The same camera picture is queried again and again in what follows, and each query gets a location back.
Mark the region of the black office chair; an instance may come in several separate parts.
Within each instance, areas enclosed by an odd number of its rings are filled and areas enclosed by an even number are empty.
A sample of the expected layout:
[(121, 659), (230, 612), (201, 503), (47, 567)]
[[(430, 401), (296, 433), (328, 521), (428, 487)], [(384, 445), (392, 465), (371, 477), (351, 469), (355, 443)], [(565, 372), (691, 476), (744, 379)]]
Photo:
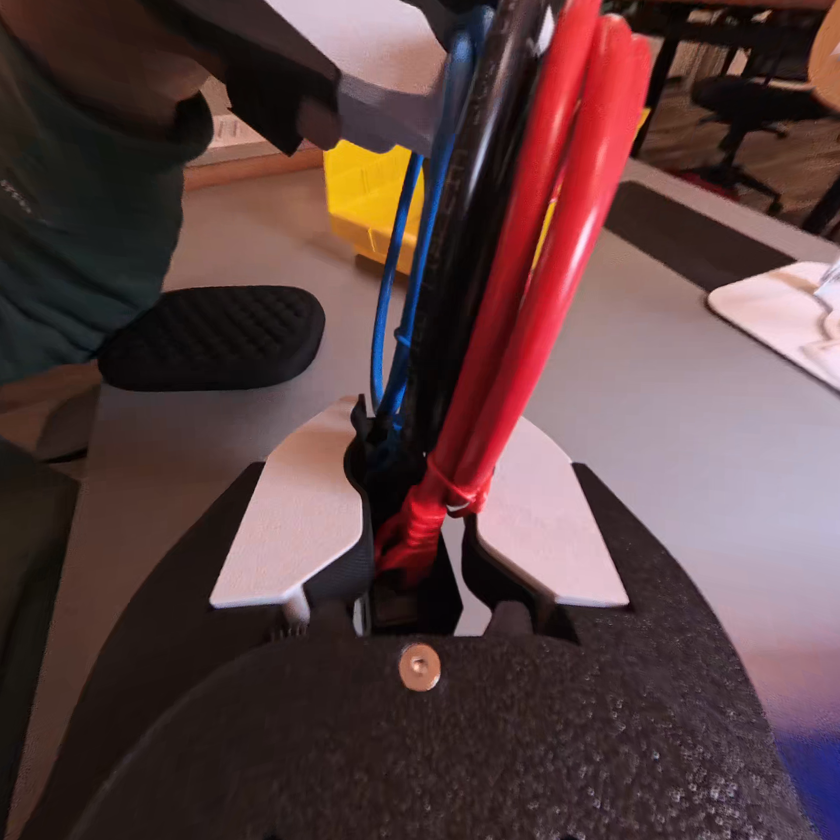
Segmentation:
[(806, 11), (771, 13), (768, 25), (790, 29), (796, 22), (804, 41), (796, 45), (786, 33), (780, 46), (750, 52), (741, 75), (721, 73), (695, 82), (690, 99), (707, 111), (700, 123), (720, 123), (728, 130), (718, 144), (721, 158), (717, 163), (677, 171), (677, 177), (735, 202), (740, 200), (739, 188), (743, 186), (768, 198), (767, 214), (779, 216), (783, 209), (781, 194), (748, 173), (737, 156), (751, 133), (768, 133), (783, 140), (789, 134), (787, 124), (838, 120), (838, 110), (816, 96), (807, 75), (824, 17)]

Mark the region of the white metal base plate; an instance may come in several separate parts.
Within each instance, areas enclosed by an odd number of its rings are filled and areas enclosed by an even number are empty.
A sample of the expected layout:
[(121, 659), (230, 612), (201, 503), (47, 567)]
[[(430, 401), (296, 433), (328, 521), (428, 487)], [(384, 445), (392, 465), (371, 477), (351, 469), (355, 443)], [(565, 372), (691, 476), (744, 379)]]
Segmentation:
[(797, 262), (707, 295), (720, 319), (839, 391), (839, 261)]

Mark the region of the person's left hand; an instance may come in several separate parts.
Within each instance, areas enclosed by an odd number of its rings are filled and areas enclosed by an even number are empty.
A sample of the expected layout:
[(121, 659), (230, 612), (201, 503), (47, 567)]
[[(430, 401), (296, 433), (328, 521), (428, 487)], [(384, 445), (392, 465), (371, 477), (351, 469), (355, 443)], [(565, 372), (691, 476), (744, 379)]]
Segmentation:
[(283, 154), (341, 134), (337, 67), (267, 2), (2, 2), (2, 22), (73, 102), (160, 135), (215, 77)]

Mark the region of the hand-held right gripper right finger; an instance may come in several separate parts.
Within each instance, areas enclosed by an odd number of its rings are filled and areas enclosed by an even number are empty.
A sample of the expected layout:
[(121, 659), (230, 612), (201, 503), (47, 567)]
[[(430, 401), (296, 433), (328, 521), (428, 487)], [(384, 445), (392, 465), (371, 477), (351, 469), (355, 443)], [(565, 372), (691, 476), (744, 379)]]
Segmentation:
[(571, 458), (525, 417), (470, 528), (480, 555), (549, 604), (630, 605)]

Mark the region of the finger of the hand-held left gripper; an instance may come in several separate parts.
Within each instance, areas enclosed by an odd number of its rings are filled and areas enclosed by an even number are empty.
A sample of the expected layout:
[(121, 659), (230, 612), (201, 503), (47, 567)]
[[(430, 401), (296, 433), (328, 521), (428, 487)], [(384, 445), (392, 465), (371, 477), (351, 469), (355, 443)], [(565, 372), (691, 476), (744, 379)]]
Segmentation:
[(429, 97), (438, 87), (455, 12), (438, 1), (268, 1), (342, 75)]

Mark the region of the yellow plastic bin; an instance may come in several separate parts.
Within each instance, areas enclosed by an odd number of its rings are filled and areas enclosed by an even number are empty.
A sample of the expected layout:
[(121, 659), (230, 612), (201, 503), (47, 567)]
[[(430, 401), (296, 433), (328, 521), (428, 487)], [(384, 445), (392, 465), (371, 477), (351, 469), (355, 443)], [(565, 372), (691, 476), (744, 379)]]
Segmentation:
[(396, 146), (377, 154), (340, 141), (323, 154), (334, 234), (361, 258), (383, 266), (412, 154)]

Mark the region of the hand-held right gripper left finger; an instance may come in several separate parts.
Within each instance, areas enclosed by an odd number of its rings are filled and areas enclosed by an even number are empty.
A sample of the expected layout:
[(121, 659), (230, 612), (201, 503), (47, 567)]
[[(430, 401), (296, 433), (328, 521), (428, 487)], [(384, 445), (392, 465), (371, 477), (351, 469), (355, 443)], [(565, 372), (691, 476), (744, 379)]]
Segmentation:
[(305, 586), (355, 548), (363, 499), (347, 477), (351, 423), (364, 397), (341, 397), (289, 433), (269, 454), (209, 595), (215, 610), (278, 606), (310, 623)]

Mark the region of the person's green sweater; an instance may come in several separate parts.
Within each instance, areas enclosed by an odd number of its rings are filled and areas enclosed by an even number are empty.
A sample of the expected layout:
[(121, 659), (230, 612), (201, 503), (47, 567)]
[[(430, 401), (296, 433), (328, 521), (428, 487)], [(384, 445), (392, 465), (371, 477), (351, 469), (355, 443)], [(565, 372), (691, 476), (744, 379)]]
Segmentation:
[(139, 2), (2, 2), (2, 385), (156, 302), (214, 133), (206, 63)]

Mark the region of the tan round board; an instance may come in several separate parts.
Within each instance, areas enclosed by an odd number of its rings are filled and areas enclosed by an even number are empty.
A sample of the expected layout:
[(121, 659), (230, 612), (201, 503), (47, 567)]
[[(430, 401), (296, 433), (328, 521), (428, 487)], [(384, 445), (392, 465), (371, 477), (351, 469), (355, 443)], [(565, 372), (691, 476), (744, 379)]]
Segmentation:
[(818, 99), (839, 110), (839, 6), (824, 18), (814, 39), (807, 67), (808, 81)]

